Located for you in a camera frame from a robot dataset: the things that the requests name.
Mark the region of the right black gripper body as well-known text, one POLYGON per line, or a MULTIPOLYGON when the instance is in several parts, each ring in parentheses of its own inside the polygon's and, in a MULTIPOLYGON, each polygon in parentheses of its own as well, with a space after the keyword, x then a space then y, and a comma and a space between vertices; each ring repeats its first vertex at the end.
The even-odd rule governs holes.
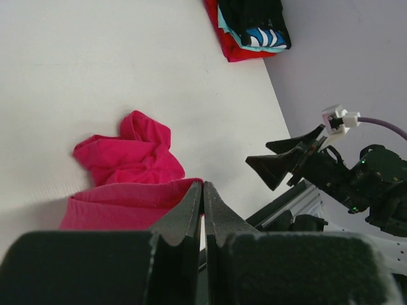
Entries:
POLYGON ((292 171, 293 177, 287 185, 295 186, 301 179, 305 179, 343 206, 351 207, 352 191, 348 181, 350 170, 333 146, 322 148, 326 140, 326 137, 321 137, 311 144, 292 171))

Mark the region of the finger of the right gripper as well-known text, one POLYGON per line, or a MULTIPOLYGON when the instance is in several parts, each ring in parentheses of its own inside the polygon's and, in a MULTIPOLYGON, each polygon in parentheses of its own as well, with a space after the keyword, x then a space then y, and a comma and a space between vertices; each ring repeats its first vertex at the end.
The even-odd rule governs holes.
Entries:
POLYGON ((323 124, 320 124, 317 128, 306 135, 267 142, 265 146, 276 154, 288 153, 289 151, 295 150, 300 151, 303 154, 311 155, 315 151, 318 151, 326 140, 326 137, 320 137, 325 128, 326 127, 323 124))
POLYGON ((299 174, 299 167, 305 155, 305 151, 301 149, 291 149, 276 155, 248 156, 245 162, 269 189, 275 191, 289 173, 293 175, 287 182, 290 187, 295 186, 303 178, 299 174))

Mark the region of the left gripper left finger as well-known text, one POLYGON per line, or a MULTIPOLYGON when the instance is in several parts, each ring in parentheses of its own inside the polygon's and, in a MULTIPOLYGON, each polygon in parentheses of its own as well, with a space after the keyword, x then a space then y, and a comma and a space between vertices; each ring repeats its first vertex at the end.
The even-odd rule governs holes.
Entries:
POLYGON ((145 231, 36 231, 1 263, 2 304, 194 304, 202 184, 145 231))

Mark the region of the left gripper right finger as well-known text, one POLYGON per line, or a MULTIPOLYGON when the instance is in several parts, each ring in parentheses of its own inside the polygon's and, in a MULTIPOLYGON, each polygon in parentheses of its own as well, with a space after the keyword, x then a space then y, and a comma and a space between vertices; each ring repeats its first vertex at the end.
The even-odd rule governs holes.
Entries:
POLYGON ((352 233, 261 232, 203 186, 210 304, 402 304, 381 253, 352 233))

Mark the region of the pink t shirt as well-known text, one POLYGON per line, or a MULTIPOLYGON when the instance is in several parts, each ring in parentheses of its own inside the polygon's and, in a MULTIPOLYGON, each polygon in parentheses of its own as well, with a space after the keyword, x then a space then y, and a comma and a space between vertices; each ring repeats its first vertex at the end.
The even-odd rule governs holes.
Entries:
POLYGON ((68 198, 63 231, 144 230, 173 209, 194 182, 170 152, 170 128, 140 111, 123 118, 117 137, 93 135, 72 155, 94 187, 68 198))

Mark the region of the red t shirt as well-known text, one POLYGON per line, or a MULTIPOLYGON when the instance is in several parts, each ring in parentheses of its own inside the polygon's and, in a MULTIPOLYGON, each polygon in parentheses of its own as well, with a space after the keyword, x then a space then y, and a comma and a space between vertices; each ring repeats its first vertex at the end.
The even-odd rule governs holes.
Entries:
POLYGON ((270 53, 267 51, 251 51, 242 49, 230 34, 224 33, 224 31, 218 27, 217 1, 203 0, 203 5, 205 6, 206 12, 209 16, 209 20, 212 24, 212 28, 216 33, 217 40, 219 41, 223 55, 227 59, 227 61, 241 62, 244 60, 276 56, 276 53, 270 53))

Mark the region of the blue flower print t shirt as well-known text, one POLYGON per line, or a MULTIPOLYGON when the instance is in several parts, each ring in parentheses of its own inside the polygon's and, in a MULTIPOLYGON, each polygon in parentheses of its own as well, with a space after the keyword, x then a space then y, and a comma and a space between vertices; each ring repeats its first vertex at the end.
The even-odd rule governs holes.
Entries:
POLYGON ((259 27, 248 29, 246 33, 249 36, 249 44, 242 44, 242 37, 237 34, 230 26, 226 23, 223 17, 220 7, 217 7, 217 20, 218 27, 223 30, 225 34, 230 34, 233 40, 238 44, 238 46, 243 50, 261 52, 265 51, 267 53, 280 53, 284 50, 288 50, 289 46, 287 41, 282 37, 282 34, 274 31, 273 29, 262 30, 259 27))

